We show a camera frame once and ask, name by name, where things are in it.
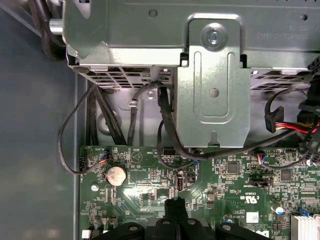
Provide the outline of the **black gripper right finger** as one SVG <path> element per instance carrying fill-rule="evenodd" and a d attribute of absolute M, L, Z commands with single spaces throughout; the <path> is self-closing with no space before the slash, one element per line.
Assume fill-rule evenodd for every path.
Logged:
<path fill-rule="evenodd" d="M 215 229 L 204 226 L 199 220 L 190 218 L 186 201 L 176 198 L 178 225 L 183 240 L 267 240 L 268 238 L 234 223 L 221 223 Z"/>

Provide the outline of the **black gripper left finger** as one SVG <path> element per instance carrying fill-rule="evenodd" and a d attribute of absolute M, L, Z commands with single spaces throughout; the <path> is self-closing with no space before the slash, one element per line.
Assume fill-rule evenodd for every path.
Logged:
<path fill-rule="evenodd" d="M 164 203 L 163 218 L 151 219 L 144 227 L 136 222 L 127 222 L 116 228 L 95 236 L 94 240 L 175 240 L 177 219 L 175 218 L 177 199 L 167 199 Z"/>

